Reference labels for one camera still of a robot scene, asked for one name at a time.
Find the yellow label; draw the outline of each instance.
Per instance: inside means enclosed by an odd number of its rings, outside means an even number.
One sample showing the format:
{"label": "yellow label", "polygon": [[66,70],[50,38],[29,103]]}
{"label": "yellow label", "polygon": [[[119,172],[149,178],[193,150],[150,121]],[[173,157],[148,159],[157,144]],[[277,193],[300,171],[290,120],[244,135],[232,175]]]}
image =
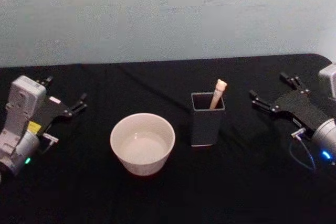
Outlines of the yellow label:
{"label": "yellow label", "polygon": [[28,124],[28,129],[35,134],[40,130],[41,127],[41,125],[34,123],[33,121],[30,121]]}

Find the bowl rim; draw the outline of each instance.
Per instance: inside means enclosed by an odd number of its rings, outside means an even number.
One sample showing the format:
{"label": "bowl rim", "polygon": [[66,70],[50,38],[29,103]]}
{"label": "bowl rim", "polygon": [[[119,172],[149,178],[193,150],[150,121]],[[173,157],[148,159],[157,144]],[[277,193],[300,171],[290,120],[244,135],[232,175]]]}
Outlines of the bowl rim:
{"label": "bowl rim", "polygon": [[[116,149],[113,147],[113,144],[112,144],[112,137],[116,131],[116,128],[118,125],[120,125],[121,123],[123,123],[125,120],[129,119],[129,118],[132,118],[132,117],[136,117],[136,116],[141,116],[141,115],[149,115],[149,116],[153,116],[153,117],[156,117],[157,119],[160,119],[162,121],[164,121],[168,128],[171,130],[171,132],[173,133],[173,141],[172,141],[172,144],[171,146],[168,148],[168,150],[164,153],[164,155],[161,157],[161,158],[158,158],[156,160],[154,160],[153,162],[150,162],[150,163],[145,163],[145,164],[137,164],[137,163],[132,163],[128,160],[125,160],[124,158],[122,158],[120,156],[120,154],[116,151]],[[131,115],[128,115],[126,116],[125,118],[121,119],[112,129],[111,131],[111,134],[110,134],[110,145],[111,145],[111,148],[112,148],[112,151],[116,154],[116,156],[119,158],[119,159],[122,159],[123,161],[129,163],[129,164],[132,164],[132,165],[150,165],[150,164],[154,164],[160,160],[163,160],[167,155],[169,155],[169,153],[172,151],[174,145],[175,145],[175,131],[174,131],[174,128],[173,126],[170,124],[170,122],[168,122],[165,118],[159,116],[159,115],[156,115],[156,114],[152,114],[152,113],[136,113],[136,114],[131,114]]]}

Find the table surface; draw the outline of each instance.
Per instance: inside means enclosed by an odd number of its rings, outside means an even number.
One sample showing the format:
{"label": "table surface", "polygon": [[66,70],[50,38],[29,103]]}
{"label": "table surface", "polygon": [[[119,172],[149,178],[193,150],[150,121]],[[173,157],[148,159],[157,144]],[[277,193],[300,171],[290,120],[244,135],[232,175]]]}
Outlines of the table surface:
{"label": "table surface", "polygon": [[[0,189],[4,223],[328,223],[335,219],[335,179],[288,155],[286,120],[251,107],[250,89],[270,101],[290,90],[280,72],[298,74],[323,108],[317,74],[330,61],[318,55],[3,68],[0,116],[19,75],[54,76],[48,89],[65,104],[87,92],[87,110],[49,133],[60,141],[33,156]],[[190,94],[228,83],[226,114],[215,146],[191,148]],[[176,143],[163,169],[148,178],[129,174],[110,148],[110,133],[127,115],[167,119]]]}

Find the wall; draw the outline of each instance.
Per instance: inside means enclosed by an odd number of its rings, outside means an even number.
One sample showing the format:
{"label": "wall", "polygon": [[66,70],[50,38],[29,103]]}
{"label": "wall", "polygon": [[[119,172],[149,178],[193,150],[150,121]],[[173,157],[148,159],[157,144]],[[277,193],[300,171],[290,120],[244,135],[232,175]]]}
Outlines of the wall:
{"label": "wall", "polygon": [[315,52],[336,0],[0,0],[0,66]]}

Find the white bowl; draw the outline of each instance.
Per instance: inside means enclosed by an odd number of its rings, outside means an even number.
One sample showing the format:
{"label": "white bowl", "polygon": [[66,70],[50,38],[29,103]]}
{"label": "white bowl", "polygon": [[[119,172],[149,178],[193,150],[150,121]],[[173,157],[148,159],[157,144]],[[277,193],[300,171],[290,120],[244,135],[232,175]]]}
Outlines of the white bowl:
{"label": "white bowl", "polygon": [[113,128],[110,144],[123,166],[131,173],[148,176],[158,172],[175,143],[175,132],[164,118],[139,113],[122,119]]}

